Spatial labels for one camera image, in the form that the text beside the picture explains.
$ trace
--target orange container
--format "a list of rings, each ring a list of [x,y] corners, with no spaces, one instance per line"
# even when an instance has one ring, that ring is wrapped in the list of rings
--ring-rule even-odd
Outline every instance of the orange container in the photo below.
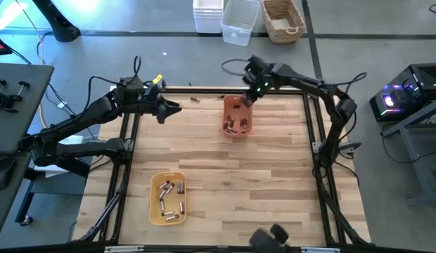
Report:
[[[166,226],[166,225],[176,225],[185,221],[187,217],[186,211],[186,180],[185,175],[181,172],[162,172],[157,173],[150,180],[150,206],[149,206],[149,220],[154,225],[157,226]],[[165,212],[173,211],[173,215],[178,214],[178,219],[172,219],[167,221],[168,216],[162,215],[162,207],[160,206],[159,196],[163,189],[159,189],[159,187],[169,180],[169,185],[174,183],[173,189],[168,194],[163,196],[164,204],[165,204]],[[184,193],[177,193],[177,184],[184,183]],[[184,214],[181,214],[179,203],[182,202],[184,208]]]
[[[252,106],[246,107],[241,101],[241,96],[232,95],[224,97],[221,130],[225,136],[232,138],[245,138],[251,132]]]

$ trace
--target wicker basket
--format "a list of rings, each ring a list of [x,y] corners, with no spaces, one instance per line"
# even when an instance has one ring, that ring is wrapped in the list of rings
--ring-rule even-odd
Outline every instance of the wicker basket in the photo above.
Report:
[[[293,0],[263,0],[262,10],[263,21],[273,43],[293,43],[304,33],[304,19]]]

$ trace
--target black desk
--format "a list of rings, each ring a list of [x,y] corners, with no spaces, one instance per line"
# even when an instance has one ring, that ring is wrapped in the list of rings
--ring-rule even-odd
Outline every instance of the black desk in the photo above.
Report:
[[[17,160],[10,184],[6,189],[0,190],[0,231],[21,181],[30,172],[27,171],[30,154],[17,153],[18,141],[27,133],[53,71],[52,66],[0,63],[0,79],[7,81],[7,85],[2,87],[0,92],[5,95],[18,94],[21,88],[19,81],[30,84],[30,87],[22,92],[23,100],[15,103],[13,107],[18,113],[0,111],[0,159],[13,157]]]
[[[23,101],[15,102],[13,106],[18,113],[0,110],[0,153],[13,154],[18,151],[18,141],[27,133],[53,71],[54,67],[47,65],[0,63],[0,79],[7,81],[0,92],[5,95],[18,94],[21,89],[19,81],[30,84],[22,92]]]
[[[7,215],[12,207],[16,193],[21,186],[21,181],[24,178],[27,166],[30,162],[30,153],[16,153],[13,155],[0,155],[0,160],[6,157],[16,159],[16,165],[13,169],[13,177],[10,184],[4,190],[0,190],[0,232]]]

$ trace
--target computer tower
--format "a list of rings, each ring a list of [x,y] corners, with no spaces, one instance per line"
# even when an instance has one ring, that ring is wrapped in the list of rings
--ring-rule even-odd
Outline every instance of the computer tower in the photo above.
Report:
[[[436,63],[410,64],[370,100],[379,122],[397,121],[436,100]]]

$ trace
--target yellow label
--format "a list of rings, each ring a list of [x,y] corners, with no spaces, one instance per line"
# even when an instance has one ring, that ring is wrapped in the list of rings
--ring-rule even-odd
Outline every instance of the yellow label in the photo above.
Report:
[[[163,76],[161,74],[158,74],[157,77],[153,80],[153,83],[157,84],[162,79],[162,77]]]

